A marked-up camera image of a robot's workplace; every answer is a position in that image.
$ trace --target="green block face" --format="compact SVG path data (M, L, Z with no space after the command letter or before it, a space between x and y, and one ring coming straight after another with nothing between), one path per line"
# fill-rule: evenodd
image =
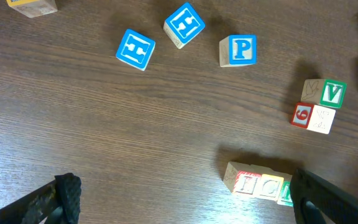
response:
M341 108L345 97L346 83L335 80L326 80L323 94L321 94L320 105L332 108Z
M284 181L283 187L281 188L280 198L278 199L279 205L286 205L293 207L291 193L290 193L290 183L289 181Z

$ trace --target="red block face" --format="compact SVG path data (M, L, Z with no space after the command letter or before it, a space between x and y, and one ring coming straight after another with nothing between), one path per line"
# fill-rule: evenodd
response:
M301 128L307 128L309 126L313 107L314 105L309 103L297 103L295 111L293 112L291 124Z
M239 171L234 184L233 193L252 196L255 192L256 183L261 177L261 174Z

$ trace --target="black object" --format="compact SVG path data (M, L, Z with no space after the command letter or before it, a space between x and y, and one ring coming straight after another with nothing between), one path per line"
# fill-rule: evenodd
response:
M0 209L0 224L77 224L81 179L72 173L55 180Z
M334 223L358 224L358 199L312 172L297 169L290 192L297 224L325 224L321 212Z

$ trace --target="wooden block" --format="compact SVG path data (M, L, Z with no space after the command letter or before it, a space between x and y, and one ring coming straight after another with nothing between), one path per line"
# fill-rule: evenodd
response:
M233 192L234 184L236 183L237 175L239 172L239 170L234 168L232 163L233 162L229 162L227 164L226 172L223 177L223 183L230 190L230 192Z
M229 162L223 182L234 195L253 197L262 174L252 172L250 165Z
M55 0L6 0L8 5L28 18L57 12Z
M286 205L293 207L291 193L290 193L290 184L289 181L284 181L283 187L281 188L280 196L277 200L279 205Z
M256 186L255 196L262 199L277 201L283 183L283 177L262 174L262 177Z
M257 63L257 37L253 34L230 35L219 43L221 67L237 67Z
M163 27L165 33L179 49L195 38L204 28L204 21L188 2L168 17Z
M255 187L259 182L261 174L254 172L239 171L234 183L233 194L254 197Z
M310 131L328 134L335 117L335 110L309 103L297 103L291 124Z
M223 182L234 195L255 197L263 174L277 176L285 181L291 181L292 178L292 175L268 167L229 162Z
M345 97L346 86L346 83L336 80L306 80L301 102L340 108Z
M152 57L154 47L154 40L128 29L118 47L116 58L144 71Z

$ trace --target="wood grain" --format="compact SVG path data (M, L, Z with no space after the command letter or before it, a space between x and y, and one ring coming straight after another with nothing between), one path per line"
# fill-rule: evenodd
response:
M183 2L57 0L28 19L0 1L0 208L73 172L80 223L294 223L233 197L229 161L302 166L358 197L358 1L190 1L206 28L178 50ZM145 72L114 55L156 41ZM258 64L220 68L219 41L258 36ZM289 123L307 78L348 84L330 135Z

